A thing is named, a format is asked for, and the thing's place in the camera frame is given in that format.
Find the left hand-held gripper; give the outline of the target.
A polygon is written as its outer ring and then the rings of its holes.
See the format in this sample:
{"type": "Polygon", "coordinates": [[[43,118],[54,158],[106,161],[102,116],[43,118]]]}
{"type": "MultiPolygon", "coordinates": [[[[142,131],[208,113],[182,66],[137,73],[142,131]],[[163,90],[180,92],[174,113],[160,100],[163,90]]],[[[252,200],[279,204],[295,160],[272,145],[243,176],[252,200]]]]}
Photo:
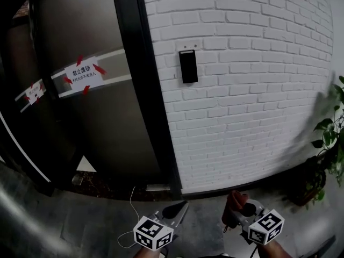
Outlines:
{"type": "Polygon", "coordinates": [[[167,206],[162,211],[143,216],[133,229],[134,241],[149,250],[159,250],[178,238],[174,229],[182,222],[189,203],[167,206]]]}

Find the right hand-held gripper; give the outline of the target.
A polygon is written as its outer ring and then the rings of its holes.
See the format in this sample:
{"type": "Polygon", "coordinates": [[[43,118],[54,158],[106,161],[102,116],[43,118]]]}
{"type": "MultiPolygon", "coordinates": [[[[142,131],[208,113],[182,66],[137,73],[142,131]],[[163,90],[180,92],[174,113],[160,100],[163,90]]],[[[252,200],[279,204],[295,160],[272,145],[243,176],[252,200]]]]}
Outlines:
{"type": "Polygon", "coordinates": [[[285,221],[275,209],[270,210],[252,199],[241,211],[232,211],[232,215],[242,228],[241,236],[249,244],[266,245],[273,241],[281,233],[285,221]]]}

